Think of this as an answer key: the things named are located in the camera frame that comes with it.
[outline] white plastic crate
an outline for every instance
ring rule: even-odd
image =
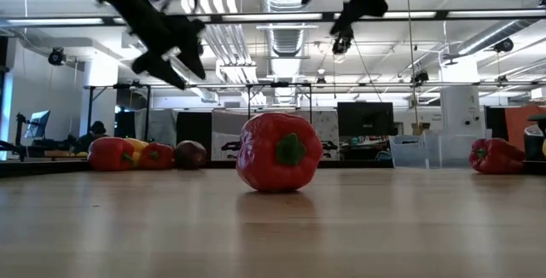
[[[472,144],[480,138],[491,138],[491,130],[484,134],[452,135],[445,131],[423,132],[429,168],[470,168],[468,156]]]
[[[427,168],[422,136],[389,136],[394,167]]]

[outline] table surface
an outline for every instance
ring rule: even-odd
[[[297,194],[235,171],[0,179],[1,277],[541,277],[546,178],[328,170]]]

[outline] bell pepper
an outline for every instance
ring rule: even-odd
[[[307,120],[262,113],[242,127],[236,169],[258,191],[287,192],[311,181],[321,157],[321,140]]]
[[[127,171],[133,166],[135,148],[118,137],[103,137],[89,146],[89,161],[95,171]]]
[[[158,142],[152,142],[141,152],[138,165],[148,170],[174,168],[174,148]]]
[[[526,154],[502,138],[479,139],[469,156],[472,168],[485,174],[513,174],[523,170]]]
[[[135,152],[132,155],[133,158],[133,168],[139,167],[141,152],[144,150],[145,147],[148,146],[147,142],[143,142],[141,140],[137,140],[136,138],[125,138],[126,141],[128,141],[133,147],[135,148]]]

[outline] pillar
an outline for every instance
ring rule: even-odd
[[[85,63],[85,85],[106,86],[118,83],[118,62],[110,56],[97,54],[92,61]],[[117,90],[107,89],[101,94],[101,90],[94,92],[96,99],[93,101],[91,124],[100,120],[104,123],[107,134],[113,136],[115,122],[115,107]],[[87,118],[89,111],[90,91],[82,94],[82,112],[80,117],[79,134],[87,133]]]
[[[473,56],[455,60],[456,64],[442,64],[442,82],[479,82],[478,66]],[[454,135],[484,134],[479,111],[478,86],[451,86],[440,91],[444,130]]]

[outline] monitor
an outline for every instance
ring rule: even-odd
[[[396,135],[391,102],[338,102],[340,136]]]
[[[25,138],[43,138],[45,136],[45,125],[48,124],[50,111],[33,113],[31,120],[26,127]]]

